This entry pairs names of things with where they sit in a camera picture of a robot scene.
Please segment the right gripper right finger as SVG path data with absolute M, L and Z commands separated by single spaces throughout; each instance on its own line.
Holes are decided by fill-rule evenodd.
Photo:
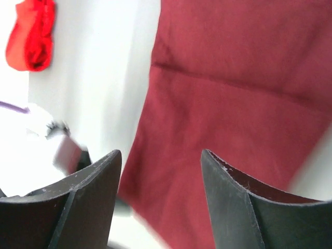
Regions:
M 331 202 L 293 195 L 201 154 L 216 248 L 331 248 Z

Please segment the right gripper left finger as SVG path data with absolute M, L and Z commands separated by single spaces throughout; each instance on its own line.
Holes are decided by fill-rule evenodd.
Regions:
M 113 150 L 26 196 L 1 193 L 1 248 L 107 248 L 121 163 Z

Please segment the dark red t-shirt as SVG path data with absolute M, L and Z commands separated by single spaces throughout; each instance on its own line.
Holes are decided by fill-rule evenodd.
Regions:
M 331 124 L 331 1 L 162 1 L 119 195 L 171 248 L 213 248 L 200 157 L 285 189 Z

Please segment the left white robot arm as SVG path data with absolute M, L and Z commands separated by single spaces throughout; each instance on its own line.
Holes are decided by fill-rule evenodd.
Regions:
M 25 196 L 90 164 L 65 122 L 36 104 L 1 102 L 1 197 Z

